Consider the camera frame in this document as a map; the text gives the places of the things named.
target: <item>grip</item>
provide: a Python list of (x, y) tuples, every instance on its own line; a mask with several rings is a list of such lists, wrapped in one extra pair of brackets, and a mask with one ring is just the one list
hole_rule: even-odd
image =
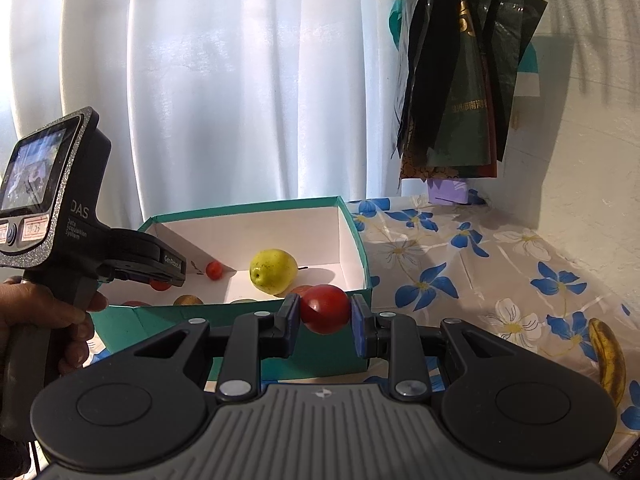
[[(86, 310), (98, 287), (97, 280), (65, 269), (27, 271), (23, 281), (49, 287), (54, 297)], [(34, 440), (31, 404), (40, 391), (59, 376), (58, 362), (70, 337), (68, 329), (50, 330), (34, 325), (11, 327), (2, 378), (0, 434), (14, 442)]]

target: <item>cherry tomato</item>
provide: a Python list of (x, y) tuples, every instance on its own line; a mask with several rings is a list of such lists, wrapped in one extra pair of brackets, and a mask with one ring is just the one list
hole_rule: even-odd
[(295, 288), (292, 288), (289, 291), (289, 294), (297, 294), (299, 296), (302, 296), (302, 293), (305, 292), (306, 290), (309, 290), (311, 288), (311, 285), (299, 285)]
[(225, 272), (225, 268), (219, 261), (213, 260), (212, 262), (209, 262), (207, 264), (204, 272), (210, 280), (213, 280), (215, 282), (216, 280), (222, 278), (222, 274)]
[(169, 288), (171, 288), (170, 283), (158, 282), (158, 280), (150, 280), (149, 285), (151, 285), (153, 290), (158, 290), (159, 292), (169, 290)]
[(333, 285), (308, 288), (300, 301), (300, 321), (317, 334), (338, 332), (351, 318), (349, 297)]
[(136, 300), (131, 300), (131, 301), (125, 301), (123, 303), (123, 306), (151, 306), (148, 303), (145, 303), (144, 301), (136, 301)]

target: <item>cardboard box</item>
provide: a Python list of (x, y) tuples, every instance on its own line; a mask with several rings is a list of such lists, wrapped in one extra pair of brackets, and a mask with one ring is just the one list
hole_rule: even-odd
[[(277, 248), (292, 254), (300, 267), (290, 288), (331, 283), (347, 294), (362, 294), (370, 304), (367, 257), (353, 219), (340, 197), (289, 200), (228, 206), (149, 219), (141, 228), (160, 238), (188, 261), (182, 287), (164, 292), (136, 282), (112, 282), (100, 288), (111, 306), (93, 314), (98, 335), (111, 352), (142, 341), (192, 317), (224, 326), (247, 312), (276, 312), (282, 297), (265, 294), (249, 279), (255, 253)], [(204, 269), (212, 259), (226, 272), (213, 282)], [(173, 306), (178, 296), (193, 294), (204, 305)], [(251, 298), (253, 303), (233, 303)], [(155, 306), (121, 306), (127, 301)], [(209, 380), (215, 380), (222, 359), (215, 359)], [(289, 359), (262, 361), (263, 380), (305, 379), (366, 370), (367, 362), (354, 350), (350, 326), (321, 336), (300, 326)]]

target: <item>white flower pattern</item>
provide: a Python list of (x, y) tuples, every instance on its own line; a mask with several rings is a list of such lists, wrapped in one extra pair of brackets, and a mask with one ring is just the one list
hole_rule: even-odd
[(515, 244), (513, 250), (523, 256), (532, 256), (542, 262), (551, 260), (549, 251), (542, 243), (542, 238), (535, 231), (524, 228), (521, 233), (516, 231), (503, 231), (494, 233), (494, 238), (499, 242)]
[(385, 269), (403, 264), (418, 267), (420, 257), (426, 252), (416, 240), (404, 235), (393, 242), (377, 244), (375, 251), (379, 256), (377, 261)]
[(502, 339), (534, 353), (538, 352), (538, 346), (533, 342), (540, 339), (542, 329), (535, 312), (522, 317), (518, 306), (509, 298), (505, 298), (495, 304), (495, 314), (480, 317), (491, 325), (493, 332)]
[(433, 204), (429, 202), (429, 196), (426, 194), (414, 195), (411, 198), (412, 207), (414, 209), (425, 209), (433, 207)]

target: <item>white curtain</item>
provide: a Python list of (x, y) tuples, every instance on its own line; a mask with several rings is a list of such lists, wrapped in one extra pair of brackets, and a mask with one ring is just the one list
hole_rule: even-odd
[(0, 0), (0, 164), (91, 105), (111, 226), (398, 193), (393, 0)]

